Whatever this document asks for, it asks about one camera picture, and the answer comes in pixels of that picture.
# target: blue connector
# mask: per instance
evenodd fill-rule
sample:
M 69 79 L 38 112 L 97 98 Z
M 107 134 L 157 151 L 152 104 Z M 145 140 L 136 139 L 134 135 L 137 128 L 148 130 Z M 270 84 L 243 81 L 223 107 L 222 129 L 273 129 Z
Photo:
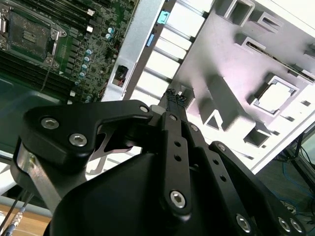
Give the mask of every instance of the blue connector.
M 168 11 L 162 11 L 158 17 L 157 23 L 165 25 L 170 13 Z
M 147 42 L 147 47 L 150 47 L 150 45 L 151 45 L 153 39 L 154 39 L 154 34 L 151 33 L 151 35 L 150 35 L 150 37 L 149 37 L 149 39 L 148 39 L 148 42 Z

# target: blue cable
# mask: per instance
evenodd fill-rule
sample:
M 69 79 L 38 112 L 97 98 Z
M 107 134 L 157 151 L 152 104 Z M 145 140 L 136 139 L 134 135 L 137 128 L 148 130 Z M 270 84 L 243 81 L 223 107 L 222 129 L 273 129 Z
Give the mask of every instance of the blue cable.
M 309 234 L 309 233 L 311 233 L 311 232 L 313 232 L 315 230 L 315 227 L 314 228 L 312 228 L 310 231 L 308 231 L 307 233 Z
M 285 163 L 283 163 L 283 175 L 284 177 L 289 180 L 291 183 L 293 183 L 294 185 L 296 185 L 301 192 L 307 194 L 309 197 L 311 197 L 312 199 L 315 199 L 315 197 L 313 197 L 313 195 L 311 195 L 309 193 L 309 191 L 307 189 L 305 189 L 303 186 L 301 186 L 299 183 L 297 183 L 296 181 L 292 180 L 287 174 L 286 174 L 286 168 L 285 168 Z
M 285 203 L 291 204 L 291 205 L 295 208 L 295 210 L 296 210 L 297 213 L 300 212 L 299 209 L 298 209 L 298 207 L 297 207 L 297 204 L 296 204 L 294 201 L 292 201 L 292 200 L 290 200 L 290 199 L 287 199 L 287 198 L 279 197 L 279 194 L 278 194 L 278 193 L 276 193 L 275 191 L 272 191 L 272 190 L 270 190 L 270 191 L 273 193 L 273 195 L 276 196 L 276 198 L 277 198 L 279 201 L 283 201 L 283 202 L 285 202 Z

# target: chip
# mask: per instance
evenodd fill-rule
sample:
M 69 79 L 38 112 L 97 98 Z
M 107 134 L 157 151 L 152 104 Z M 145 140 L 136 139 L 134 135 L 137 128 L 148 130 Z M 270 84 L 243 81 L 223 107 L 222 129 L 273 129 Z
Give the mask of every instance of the chip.
M 8 44 L 11 50 L 44 61 L 49 40 L 48 27 L 10 12 Z

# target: screw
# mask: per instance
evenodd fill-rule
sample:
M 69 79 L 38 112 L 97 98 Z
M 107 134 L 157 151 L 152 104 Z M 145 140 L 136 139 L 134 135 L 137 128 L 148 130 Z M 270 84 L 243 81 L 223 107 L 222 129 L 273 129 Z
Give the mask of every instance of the screw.
M 84 147 L 88 143 L 87 138 L 83 134 L 71 134 L 69 141 L 77 147 Z
M 297 232 L 299 233 L 303 232 L 301 226 L 298 223 L 296 223 L 295 220 L 291 219 L 291 224 L 293 225 Z
M 149 109 L 143 106 L 140 107 L 140 110 L 142 110 L 143 112 L 149 112 Z
M 36 162 L 36 158 L 35 158 L 35 156 L 33 154 L 30 156 L 30 162 L 32 164 L 35 164 L 35 162 Z
M 191 125 L 191 128 L 192 128 L 194 131 L 196 131 L 196 132 L 199 130 L 198 127 L 195 126 L 194 124 Z
M 241 229 L 244 230 L 244 232 L 246 233 L 251 232 L 250 224 L 242 215 L 236 214 L 236 221 L 237 221 L 237 224 L 241 227 Z
M 225 146 L 223 146 L 222 144 L 218 144 L 218 147 L 222 150 L 222 151 L 225 151 Z
M 172 120 L 177 120 L 177 118 L 173 115 L 169 115 L 169 117 L 172 119 Z
M 178 208 L 184 208 L 186 201 L 184 196 L 178 191 L 172 191 L 170 195 L 172 203 Z
M 54 118 L 44 118 L 40 123 L 45 129 L 57 129 L 59 127 L 58 121 Z
M 279 217 L 278 219 L 279 219 L 279 224 L 281 225 L 281 227 L 289 233 L 291 231 L 290 226 L 282 218 Z

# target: green circuit board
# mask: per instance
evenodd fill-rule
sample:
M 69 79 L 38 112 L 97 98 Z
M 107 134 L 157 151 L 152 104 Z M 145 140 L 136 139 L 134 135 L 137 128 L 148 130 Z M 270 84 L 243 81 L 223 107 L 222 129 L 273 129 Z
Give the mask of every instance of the green circuit board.
M 0 0 L 0 4 L 5 22 L 0 63 L 6 58 L 22 64 L 22 83 L 62 101 L 101 99 L 137 0 Z M 22 71 L 0 65 L 0 73 L 18 78 Z

